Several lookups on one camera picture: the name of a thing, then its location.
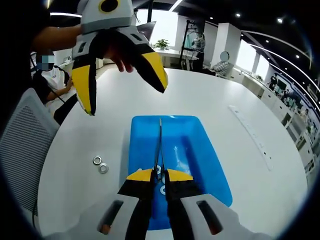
black circle logo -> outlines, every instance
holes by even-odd
[[[104,0],[100,3],[100,9],[102,12],[110,13],[118,7],[118,0]]]

striped shirt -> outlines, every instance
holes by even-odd
[[[206,40],[203,37],[197,37],[194,40],[194,46],[193,48],[199,52],[204,52],[206,46]]]
[[[229,70],[229,62],[220,61],[212,69],[216,72],[217,77],[224,77]]]

black ceiling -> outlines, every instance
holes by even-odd
[[[176,0],[154,0],[154,9],[168,10]],[[76,13],[79,0],[55,0],[49,10],[51,12]],[[147,8],[147,0],[132,0],[134,7]],[[310,67],[310,60],[275,39],[265,36],[250,34],[264,48],[275,52],[288,59],[302,69],[312,80],[319,76],[319,53],[320,53],[320,21],[318,18],[317,1],[310,0],[184,0],[176,8],[180,15],[187,17],[202,17],[213,24],[231,23],[240,30],[254,31],[274,36],[284,40],[306,54],[312,53],[313,59]],[[277,23],[277,18],[283,19],[283,24]],[[79,24],[80,19],[74,17],[53,16],[52,24],[59,27]],[[244,34],[243,39],[256,45],[256,42]],[[262,50],[259,53],[268,56]],[[275,62],[272,62],[290,76],[307,88],[309,80],[292,65],[272,55]]]

window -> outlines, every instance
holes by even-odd
[[[260,75],[262,77],[262,79],[265,81],[268,69],[269,69],[269,62],[262,55],[260,55],[258,67],[257,67],[255,73],[257,75]]]
[[[238,57],[235,65],[252,72],[256,58],[256,50],[245,41],[241,40]]]
[[[137,14],[136,25],[147,23],[148,10],[139,9]],[[156,21],[154,30],[150,39],[152,45],[156,44],[160,39],[166,39],[170,47],[176,45],[177,28],[178,28],[178,13],[163,10],[152,10],[151,21]]]

metal washer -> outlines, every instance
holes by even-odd
[[[108,170],[109,170],[109,167],[108,167],[107,164],[101,163],[101,164],[99,165],[99,172],[100,172],[101,174],[106,174],[106,173],[108,172]]]
[[[160,193],[162,194],[162,195],[166,195],[166,186],[162,186],[161,188],[160,188]]]
[[[92,162],[94,165],[100,165],[102,163],[102,158],[100,156],[95,156],[93,159],[92,159]]]
[[[159,165],[156,166],[156,173],[160,174],[161,173],[161,167]]]

